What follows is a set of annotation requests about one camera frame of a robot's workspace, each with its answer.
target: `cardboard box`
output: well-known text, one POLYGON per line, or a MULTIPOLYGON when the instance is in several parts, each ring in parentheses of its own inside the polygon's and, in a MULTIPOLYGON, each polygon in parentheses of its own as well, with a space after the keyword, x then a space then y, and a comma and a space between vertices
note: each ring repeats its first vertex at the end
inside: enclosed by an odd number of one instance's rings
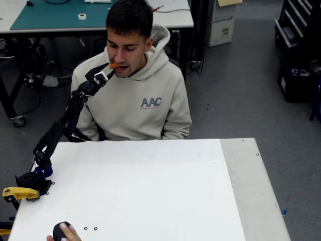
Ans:
POLYGON ((214 0, 211 23, 207 29, 207 45, 212 47, 232 41, 236 4, 243 0, 214 0))

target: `beige hoodie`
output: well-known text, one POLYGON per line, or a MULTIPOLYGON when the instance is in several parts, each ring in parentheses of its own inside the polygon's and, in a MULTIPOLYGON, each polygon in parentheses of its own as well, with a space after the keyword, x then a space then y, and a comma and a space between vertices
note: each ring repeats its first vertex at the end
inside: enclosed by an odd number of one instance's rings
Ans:
MULTIPOLYGON (((146 65, 128 78, 114 75, 80 113, 77 128, 98 141, 99 125, 108 140, 183 139, 192 124, 181 70, 164 51, 170 40, 167 28, 154 25, 153 46, 146 65)), ((91 69, 109 63, 107 49, 80 64, 73 73, 72 90, 86 81, 91 69)), ((109 68, 103 69, 108 74, 109 68)))

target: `man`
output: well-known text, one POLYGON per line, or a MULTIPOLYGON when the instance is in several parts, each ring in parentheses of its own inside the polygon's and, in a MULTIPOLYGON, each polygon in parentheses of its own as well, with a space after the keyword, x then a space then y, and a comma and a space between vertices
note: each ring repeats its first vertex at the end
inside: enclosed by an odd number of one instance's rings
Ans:
POLYGON ((98 126, 112 141, 188 136, 192 121, 182 72, 163 49, 170 33, 152 21, 145 0, 117 1, 106 20, 104 52, 75 69, 72 90, 91 69, 106 62, 120 65, 80 114, 77 128, 91 140, 99 140, 98 126))

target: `hand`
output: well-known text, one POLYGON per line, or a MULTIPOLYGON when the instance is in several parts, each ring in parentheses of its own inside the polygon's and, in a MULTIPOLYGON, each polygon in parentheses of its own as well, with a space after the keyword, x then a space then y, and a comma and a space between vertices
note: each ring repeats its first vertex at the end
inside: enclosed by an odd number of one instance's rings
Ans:
POLYGON ((78 236, 76 230, 72 225, 67 227, 67 225, 64 222, 62 222, 59 225, 59 227, 62 230, 62 232, 64 232, 67 238, 62 238, 61 240, 54 240, 52 236, 48 236, 47 241, 81 241, 80 237, 78 236))

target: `caster wheel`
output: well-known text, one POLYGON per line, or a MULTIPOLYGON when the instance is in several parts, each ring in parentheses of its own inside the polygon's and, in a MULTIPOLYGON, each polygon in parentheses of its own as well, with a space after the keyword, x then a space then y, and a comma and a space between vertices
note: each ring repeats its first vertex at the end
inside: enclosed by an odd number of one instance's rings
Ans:
POLYGON ((16 120, 13 121, 13 124, 15 127, 23 127, 25 126, 27 123, 26 119, 24 117, 18 118, 16 120))

